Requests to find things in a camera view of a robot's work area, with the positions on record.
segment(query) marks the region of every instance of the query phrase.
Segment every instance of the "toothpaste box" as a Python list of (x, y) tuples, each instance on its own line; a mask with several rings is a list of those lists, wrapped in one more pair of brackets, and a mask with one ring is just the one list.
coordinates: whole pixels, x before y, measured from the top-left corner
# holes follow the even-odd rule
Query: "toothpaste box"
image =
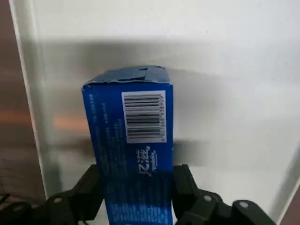
[(171, 225), (173, 86), (165, 68), (109, 70), (82, 94), (110, 225)]

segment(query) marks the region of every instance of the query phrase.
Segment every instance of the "screw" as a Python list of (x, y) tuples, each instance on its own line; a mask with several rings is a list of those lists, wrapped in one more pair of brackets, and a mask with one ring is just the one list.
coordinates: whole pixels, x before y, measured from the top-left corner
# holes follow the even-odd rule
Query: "screw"
[(240, 202), (240, 206), (245, 208), (245, 209), (249, 207), (247, 202)]
[(210, 202), (212, 198), (209, 195), (204, 196), (205, 201)]
[(54, 203), (60, 203), (61, 202), (61, 200), (62, 200), (62, 198), (56, 198), (56, 199), (54, 199)]
[(14, 207), (15, 212), (20, 211), (21, 209), (23, 209), (22, 205), (17, 205), (16, 207)]

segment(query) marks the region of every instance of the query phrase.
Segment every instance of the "barcode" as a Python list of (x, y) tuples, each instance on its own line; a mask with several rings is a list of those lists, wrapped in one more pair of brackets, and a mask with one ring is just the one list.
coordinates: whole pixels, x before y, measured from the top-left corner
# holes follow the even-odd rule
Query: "barcode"
[(166, 142), (165, 91), (122, 92), (127, 143)]

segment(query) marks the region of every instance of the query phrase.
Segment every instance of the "white backdrop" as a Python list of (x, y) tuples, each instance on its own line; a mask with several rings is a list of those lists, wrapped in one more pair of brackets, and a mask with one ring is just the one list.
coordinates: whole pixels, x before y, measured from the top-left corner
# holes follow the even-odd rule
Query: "white backdrop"
[[(166, 66), (175, 163), (230, 204), (279, 220), (299, 180), (297, 0), (12, 0), (48, 195), (94, 161), (81, 86), (123, 66)], [(98, 219), (106, 221), (105, 212)]]

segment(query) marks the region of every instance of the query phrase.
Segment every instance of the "wooden surface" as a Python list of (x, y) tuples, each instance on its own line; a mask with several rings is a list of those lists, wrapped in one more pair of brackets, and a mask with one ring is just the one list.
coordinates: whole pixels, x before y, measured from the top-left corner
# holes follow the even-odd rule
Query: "wooden surface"
[(0, 1), (0, 194), (45, 200), (8, 0)]

